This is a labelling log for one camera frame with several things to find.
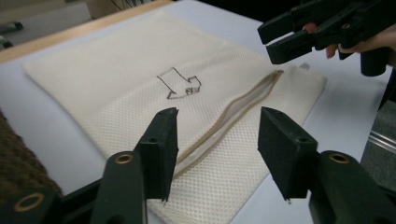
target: mesh laundry bag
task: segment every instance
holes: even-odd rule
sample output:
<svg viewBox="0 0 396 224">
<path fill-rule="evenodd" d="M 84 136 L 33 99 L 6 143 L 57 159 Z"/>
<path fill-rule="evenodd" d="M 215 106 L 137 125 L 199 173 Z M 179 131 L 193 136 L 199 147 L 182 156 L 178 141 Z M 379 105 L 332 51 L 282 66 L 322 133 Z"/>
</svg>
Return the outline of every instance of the mesh laundry bag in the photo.
<svg viewBox="0 0 396 224">
<path fill-rule="evenodd" d="M 165 207 L 148 202 L 163 220 L 174 223 L 228 222 L 268 171 L 263 161 L 258 162 L 257 174 L 244 176 L 248 179 L 245 183 L 230 185 L 239 185 L 246 193 L 238 192 L 241 196 L 227 201 L 233 196 L 222 193 L 224 185 L 217 186 L 213 178 L 219 175 L 225 182 L 232 181 L 227 176 L 238 179 L 242 173 L 232 172 L 227 164 L 233 160 L 229 159 L 247 151 L 247 158 L 257 153 L 250 152 L 249 146 L 244 147 L 245 152 L 236 150 L 242 146 L 233 146 L 225 150 L 227 156 L 212 155 L 228 148 L 227 139 L 256 144 L 257 127 L 248 125 L 248 131 L 237 127 L 245 125 L 244 120 L 250 117 L 259 123 L 250 111 L 262 101 L 290 112 L 302 123 L 325 84 L 321 75 L 292 65 L 285 69 L 271 65 L 266 57 L 164 12 L 32 60 L 23 68 L 64 107 L 107 158 L 132 150 L 158 111 L 178 109 L 179 153 L 171 198 Z M 294 79 L 299 84 L 290 85 Z M 239 160 L 235 164 L 239 168 L 234 169 L 243 170 L 249 163 Z M 219 173 L 213 176 L 210 170 L 218 169 L 215 166 Z M 216 194 L 201 203 L 204 198 L 199 192 L 206 188 Z M 186 195 L 192 191 L 197 198 Z M 221 209 L 213 209 L 208 203 L 221 204 L 216 206 Z M 185 209 L 201 215 L 191 216 Z"/>
</svg>

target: drawn arrow symbol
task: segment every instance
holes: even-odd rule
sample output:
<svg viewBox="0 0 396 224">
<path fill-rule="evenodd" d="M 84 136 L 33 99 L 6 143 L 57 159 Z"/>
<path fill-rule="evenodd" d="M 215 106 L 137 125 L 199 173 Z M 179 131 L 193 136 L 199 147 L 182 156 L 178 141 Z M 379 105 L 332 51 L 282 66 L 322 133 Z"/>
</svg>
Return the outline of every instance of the drawn arrow symbol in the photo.
<svg viewBox="0 0 396 224">
<path fill-rule="evenodd" d="M 175 67 L 172 67 L 158 78 L 169 89 L 167 99 L 183 98 L 199 92 L 201 82 L 198 77 L 183 77 Z"/>
</svg>

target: human hand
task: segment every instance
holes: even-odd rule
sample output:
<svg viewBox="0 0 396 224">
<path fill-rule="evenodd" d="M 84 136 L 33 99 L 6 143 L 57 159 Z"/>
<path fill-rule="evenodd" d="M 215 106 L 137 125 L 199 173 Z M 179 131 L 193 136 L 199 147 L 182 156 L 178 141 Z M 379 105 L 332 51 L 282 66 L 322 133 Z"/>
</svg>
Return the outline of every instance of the human hand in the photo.
<svg viewBox="0 0 396 224">
<path fill-rule="evenodd" d="M 314 22 L 309 22 L 304 26 L 304 29 L 311 34 L 315 31 L 316 27 L 317 25 Z M 342 53 L 362 53 L 364 51 L 379 48 L 392 49 L 390 51 L 388 64 L 393 68 L 396 68 L 396 24 L 371 37 L 367 41 L 361 41 L 351 49 L 343 49 L 341 46 L 330 45 L 326 48 L 326 56 L 328 59 L 332 58 L 337 50 L 340 50 Z"/>
</svg>

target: brown knit fabric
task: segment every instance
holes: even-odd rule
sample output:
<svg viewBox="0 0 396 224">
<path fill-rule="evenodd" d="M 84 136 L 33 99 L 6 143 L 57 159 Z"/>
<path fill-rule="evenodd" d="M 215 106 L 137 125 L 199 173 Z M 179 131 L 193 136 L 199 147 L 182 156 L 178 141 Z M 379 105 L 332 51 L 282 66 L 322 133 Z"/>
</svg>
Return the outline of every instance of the brown knit fabric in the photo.
<svg viewBox="0 0 396 224">
<path fill-rule="evenodd" d="M 62 195 L 45 167 L 16 135 L 0 110 L 0 208 L 14 196 L 31 188 L 50 187 Z"/>
</svg>

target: white table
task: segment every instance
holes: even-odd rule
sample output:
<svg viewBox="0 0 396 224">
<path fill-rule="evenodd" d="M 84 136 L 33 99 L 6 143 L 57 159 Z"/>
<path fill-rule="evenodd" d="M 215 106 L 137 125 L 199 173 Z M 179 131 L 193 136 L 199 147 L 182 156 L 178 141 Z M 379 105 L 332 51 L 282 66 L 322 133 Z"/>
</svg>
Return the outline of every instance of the white table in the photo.
<svg viewBox="0 0 396 224">
<path fill-rule="evenodd" d="M 257 32 L 261 22 L 193 0 L 183 0 L 0 64 L 0 108 L 14 131 L 33 150 L 48 169 L 50 177 L 66 194 L 100 178 L 106 160 L 62 108 L 23 73 L 21 64 L 111 33 L 155 10 L 164 10 L 212 35 L 266 54 Z M 365 77 L 360 73 L 359 55 L 352 55 L 345 61 L 337 58 L 327 60 L 322 51 L 312 52 L 291 63 L 308 63 L 311 70 L 328 78 L 324 92 L 304 124 L 304 128 L 318 140 L 318 151 L 338 150 L 359 161 L 389 79 L 390 68 L 380 77 Z M 151 213 L 148 213 L 148 222 L 162 223 Z M 288 204 L 269 175 L 233 223 L 312 223 L 312 219 L 308 199 L 295 199 Z"/>
</svg>

